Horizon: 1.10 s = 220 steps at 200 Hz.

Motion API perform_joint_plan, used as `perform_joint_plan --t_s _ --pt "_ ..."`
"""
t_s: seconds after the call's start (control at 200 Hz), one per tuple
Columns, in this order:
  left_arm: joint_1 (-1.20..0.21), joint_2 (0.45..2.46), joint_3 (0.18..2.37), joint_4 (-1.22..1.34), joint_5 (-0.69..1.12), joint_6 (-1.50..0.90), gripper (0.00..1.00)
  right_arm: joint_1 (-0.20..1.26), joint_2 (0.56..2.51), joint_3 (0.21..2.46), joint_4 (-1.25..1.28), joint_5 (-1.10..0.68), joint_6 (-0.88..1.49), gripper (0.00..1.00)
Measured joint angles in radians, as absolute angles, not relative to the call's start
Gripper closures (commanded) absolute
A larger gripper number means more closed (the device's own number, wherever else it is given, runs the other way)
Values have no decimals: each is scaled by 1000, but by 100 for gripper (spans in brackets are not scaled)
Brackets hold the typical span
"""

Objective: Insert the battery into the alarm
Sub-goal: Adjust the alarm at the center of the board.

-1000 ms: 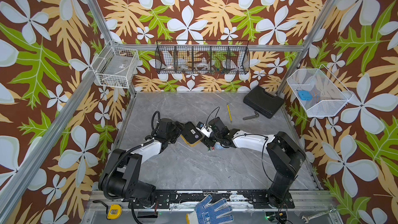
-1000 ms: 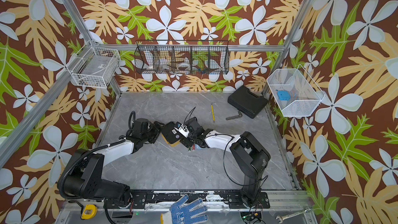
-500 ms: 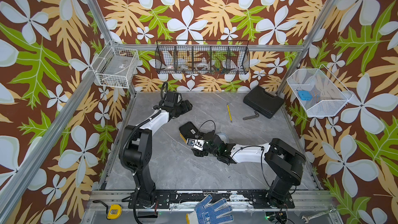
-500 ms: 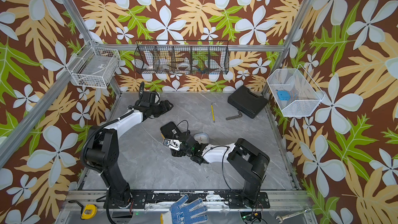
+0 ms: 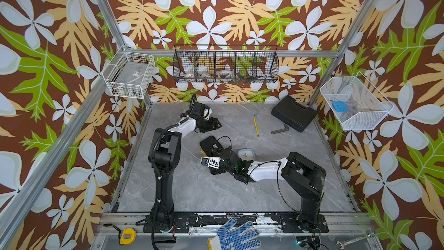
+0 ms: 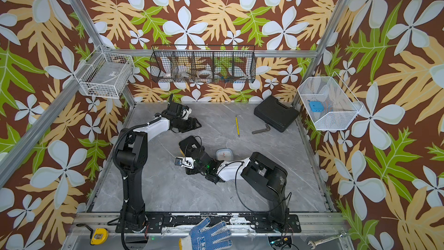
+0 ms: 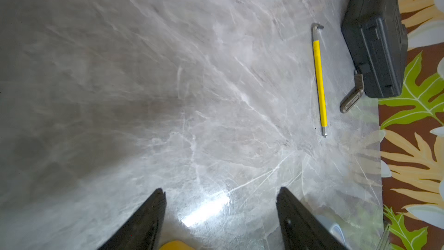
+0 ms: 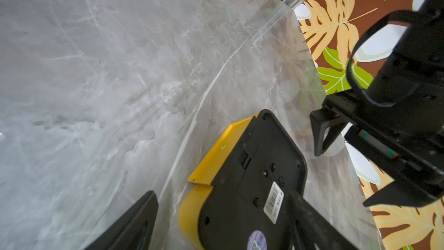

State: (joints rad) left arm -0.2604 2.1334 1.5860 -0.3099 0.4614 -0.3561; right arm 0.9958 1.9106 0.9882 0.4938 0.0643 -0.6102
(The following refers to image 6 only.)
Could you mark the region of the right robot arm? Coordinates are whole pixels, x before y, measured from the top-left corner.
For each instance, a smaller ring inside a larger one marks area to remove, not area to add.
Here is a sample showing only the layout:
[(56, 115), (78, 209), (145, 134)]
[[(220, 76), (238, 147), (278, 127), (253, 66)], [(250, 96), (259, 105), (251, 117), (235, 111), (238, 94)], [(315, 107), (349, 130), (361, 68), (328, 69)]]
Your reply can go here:
[(206, 180), (220, 182), (245, 180), (261, 197), (268, 201), (268, 211), (255, 211), (245, 203), (250, 212), (259, 214), (259, 225), (256, 230), (266, 232), (283, 232), (289, 218), (286, 194), (286, 169), (259, 152), (243, 160), (229, 161), (210, 157), (203, 147), (192, 149), (190, 156), (176, 157), (175, 165), (186, 169), (188, 175), (199, 174)]

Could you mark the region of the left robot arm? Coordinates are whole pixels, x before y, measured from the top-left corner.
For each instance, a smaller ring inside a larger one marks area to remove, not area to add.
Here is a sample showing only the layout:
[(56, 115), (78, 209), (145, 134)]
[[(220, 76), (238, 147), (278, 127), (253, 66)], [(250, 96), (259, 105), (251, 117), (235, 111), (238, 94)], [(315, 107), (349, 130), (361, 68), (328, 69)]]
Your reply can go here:
[(168, 130), (184, 133), (200, 128), (201, 124), (190, 114), (189, 106), (175, 103), (170, 97), (166, 109), (156, 113), (151, 121), (120, 132), (112, 152), (113, 164), (123, 182), (123, 206), (116, 228), (120, 233), (140, 233), (146, 229), (142, 170), (148, 160), (148, 142)]

